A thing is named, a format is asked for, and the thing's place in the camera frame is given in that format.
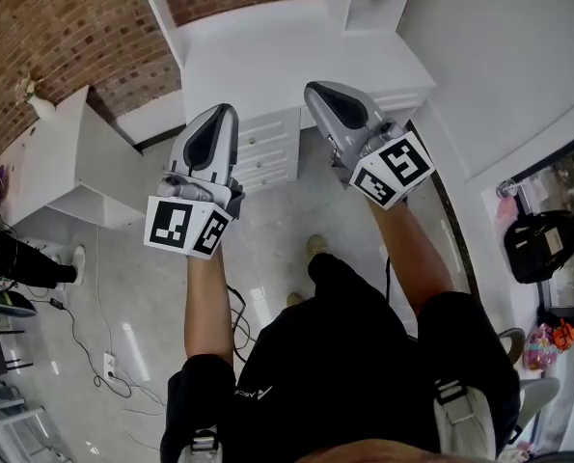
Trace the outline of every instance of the shoe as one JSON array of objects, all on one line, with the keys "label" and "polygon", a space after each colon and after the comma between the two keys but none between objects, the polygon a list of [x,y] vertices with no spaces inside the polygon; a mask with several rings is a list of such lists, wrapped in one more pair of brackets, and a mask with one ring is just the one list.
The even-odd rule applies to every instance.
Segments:
[{"label": "shoe", "polygon": [[85,247],[82,245],[77,245],[76,249],[74,249],[72,267],[76,269],[76,280],[74,280],[73,285],[81,285],[85,274]]},{"label": "shoe", "polygon": [[301,304],[304,301],[304,297],[299,293],[290,293],[287,297],[287,307],[293,307],[295,305]]},{"label": "shoe", "polygon": [[313,257],[317,254],[327,254],[327,240],[324,236],[316,233],[308,239],[306,250],[308,252],[308,261],[313,260]]}]

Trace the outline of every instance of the white desk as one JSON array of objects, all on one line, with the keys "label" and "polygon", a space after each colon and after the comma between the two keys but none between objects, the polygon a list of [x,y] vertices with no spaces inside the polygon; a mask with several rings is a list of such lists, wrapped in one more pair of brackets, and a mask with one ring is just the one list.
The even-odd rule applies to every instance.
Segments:
[{"label": "white desk", "polygon": [[142,156],[86,103],[88,90],[62,101],[53,119],[38,120],[0,156],[8,224],[45,206],[109,229],[145,216]]}]

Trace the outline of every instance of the white sneaker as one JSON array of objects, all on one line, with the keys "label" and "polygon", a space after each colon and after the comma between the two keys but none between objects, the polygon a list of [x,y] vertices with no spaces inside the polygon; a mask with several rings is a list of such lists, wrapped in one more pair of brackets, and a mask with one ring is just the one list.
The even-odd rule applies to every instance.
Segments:
[{"label": "white sneaker", "polygon": [[73,285],[81,285],[83,283],[83,275],[85,274],[85,247],[78,245],[74,249],[72,255],[72,267],[76,269],[76,280]]}]

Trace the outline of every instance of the black backpack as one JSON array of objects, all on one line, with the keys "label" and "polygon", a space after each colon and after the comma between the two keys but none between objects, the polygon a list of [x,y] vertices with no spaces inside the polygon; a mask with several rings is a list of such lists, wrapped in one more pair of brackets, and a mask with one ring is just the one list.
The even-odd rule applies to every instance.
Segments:
[{"label": "black backpack", "polygon": [[574,254],[574,214],[559,210],[521,215],[507,229],[504,243],[516,281],[550,280]]}]

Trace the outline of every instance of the black t-shirt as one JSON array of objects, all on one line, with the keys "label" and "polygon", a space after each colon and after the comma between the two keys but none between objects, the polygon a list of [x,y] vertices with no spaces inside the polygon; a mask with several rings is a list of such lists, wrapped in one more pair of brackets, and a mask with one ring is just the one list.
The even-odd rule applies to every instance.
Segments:
[{"label": "black t-shirt", "polygon": [[188,359],[169,381],[162,462],[177,462],[194,430],[215,424],[226,463],[292,463],[370,438],[438,452],[438,379],[484,392],[500,451],[518,416],[518,376],[480,303],[435,296],[418,327],[410,339],[377,296],[316,296],[260,333],[237,386],[224,360]]}]

